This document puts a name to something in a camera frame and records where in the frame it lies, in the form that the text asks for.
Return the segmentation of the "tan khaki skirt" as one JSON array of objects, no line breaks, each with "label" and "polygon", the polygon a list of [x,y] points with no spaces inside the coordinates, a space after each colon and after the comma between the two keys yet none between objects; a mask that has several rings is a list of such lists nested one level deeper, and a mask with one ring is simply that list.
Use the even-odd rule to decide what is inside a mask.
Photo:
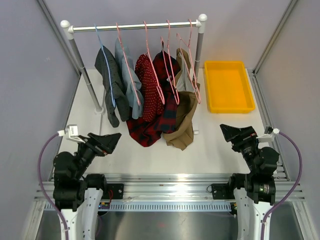
[{"label": "tan khaki skirt", "polygon": [[180,71],[175,76],[180,103],[176,109],[175,129],[172,133],[164,133],[163,138],[168,146],[184,151],[194,141],[192,119],[198,106],[198,100],[190,80],[189,54],[184,49],[178,48],[176,61],[180,66]]}]

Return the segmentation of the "light grey-blue skirt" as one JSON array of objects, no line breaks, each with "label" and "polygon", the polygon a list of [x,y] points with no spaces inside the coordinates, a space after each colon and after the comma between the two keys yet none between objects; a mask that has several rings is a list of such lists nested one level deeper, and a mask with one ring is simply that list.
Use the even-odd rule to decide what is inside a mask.
[{"label": "light grey-blue skirt", "polygon": [[125,88],[125,96],[128,100],[129,106],[131,107],[131,117],[133,119],[138,119],[138,118],[142,117],[142,115],[143,115],[144,97],[140,91],[142,84],[134,71],[134,62],[133,62],[133,58],[131,56],[130,50],[124,43],[122,43],[122,44],[123,44],[125,54],[127,57],[128,65],[130,67],[131,75],[132,75],[133,81],[135,83],[137,95],[138,95],[139,100],[141,102],[141,106],[139,106],[137,103],[137,98],[134,93],[134,89],[132,87],[131,79],[129,76],[129,72],[128,72],[127,65],[126,65],[126,62],[125,62],[125,59],[123,56],[123,51],[122,51],[119,39],[117,39],[115,42],[115,61],[120,68],[121,79],[122,79],[122,82],[123,82],[123,85]]}]

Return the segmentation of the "red black plaid skirt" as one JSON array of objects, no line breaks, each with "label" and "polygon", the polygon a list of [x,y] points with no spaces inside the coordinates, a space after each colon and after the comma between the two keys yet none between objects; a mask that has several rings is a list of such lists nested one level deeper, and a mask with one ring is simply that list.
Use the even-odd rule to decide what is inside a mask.
[{"label": "red black plaid skirt", "polygon": [[[164,54],[168,71],[171,74],[167,52],[164,52]],[[171,57],[171,61],[174,76],[176,76],[181,68],[175,58]],[[165,104],[163,105],[164,111],[151,122],[144,121],[142,117],[138,119],[130,118],[126,121],[129,135],[143,147],[153,145],[161,138],[163,133],[173,133],[176,125],[176,112],[178,107],[168,81],[162,51],[154,57],[152,62],[165,99]]]}]

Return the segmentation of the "red polka dot skirt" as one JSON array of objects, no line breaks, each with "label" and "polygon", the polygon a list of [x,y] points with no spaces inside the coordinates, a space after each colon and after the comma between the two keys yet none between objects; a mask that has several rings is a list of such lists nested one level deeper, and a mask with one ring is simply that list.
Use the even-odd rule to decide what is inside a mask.
[{"label": "red polka dot skirt", "polygon": [[140,92],[144,99],[142,118],[146,122],[152,122],[163,113],[164,105],[157,90],[157,80],[151,61],[146,54],[139,56],[134,72],[141,82]]}]

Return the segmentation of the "pink hanger with tan skirt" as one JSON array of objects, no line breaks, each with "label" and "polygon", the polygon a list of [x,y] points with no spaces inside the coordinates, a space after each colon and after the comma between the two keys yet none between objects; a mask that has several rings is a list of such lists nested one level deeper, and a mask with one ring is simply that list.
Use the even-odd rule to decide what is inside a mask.
[{"label": "pink hanger with tan skirt", "polygon": [[200,90],[199,87],[197,85],[197,77],[195,74],[195,67],[193,64],[193,59],[192,59],[192,52],[191,52],[191,38],[192,38],[192,21],[191,19],[188,19],[188,24],[189,24],[189,38],[188,38],[188,42],[184,41],[183,38],[181,37],[181,35],[179,33],[176,34],[176,37],[179,39],[179,49],[180,51],[182,50],[182,43],[187,47],[188,49],[188,56],[189,56],[189,62],[190,62],[190,68],[188,68],[188,64],[185,60],[185,57],[183,57],[183,61],[185,66],[187,67],[187,75],[189,78],[189,81],[192,85],[193,88],[193,93],[195,94],[196,100],[198,102],[198,104],[200,104],[202,102],[201,100],[201,95],[200,95]]}]

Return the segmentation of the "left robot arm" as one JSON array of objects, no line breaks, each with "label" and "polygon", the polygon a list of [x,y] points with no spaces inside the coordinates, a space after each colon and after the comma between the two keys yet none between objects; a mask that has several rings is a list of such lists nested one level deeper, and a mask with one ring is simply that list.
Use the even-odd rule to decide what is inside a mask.
[{"label": "left robot arm", "polygon": [[121,136],[70,134],[67,139],[78,144],[77,151],[63,151],[54,158],[53,199],[63,240],[94,240],[98,211],[110,210],[113,199],[122,199],[122,183],[108,184],[101,173],[85,174],[95,157],[113,153]]}]

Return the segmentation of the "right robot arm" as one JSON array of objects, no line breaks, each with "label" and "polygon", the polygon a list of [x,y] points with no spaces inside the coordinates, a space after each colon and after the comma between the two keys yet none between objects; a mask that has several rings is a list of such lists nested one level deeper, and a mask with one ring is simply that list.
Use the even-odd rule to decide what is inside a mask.
[{"label": "right robot arm", "polygon": [[271,209],[276,202],[273,177],[279,153],[269,146],[259,148],[259,140],[252,126],[238,128],[220,125],[226,142],[234,152],[241,153],[249,173],[234,173],[227,184],[227,193],[235,198],[239,240],[268,240],[270,238]]}]

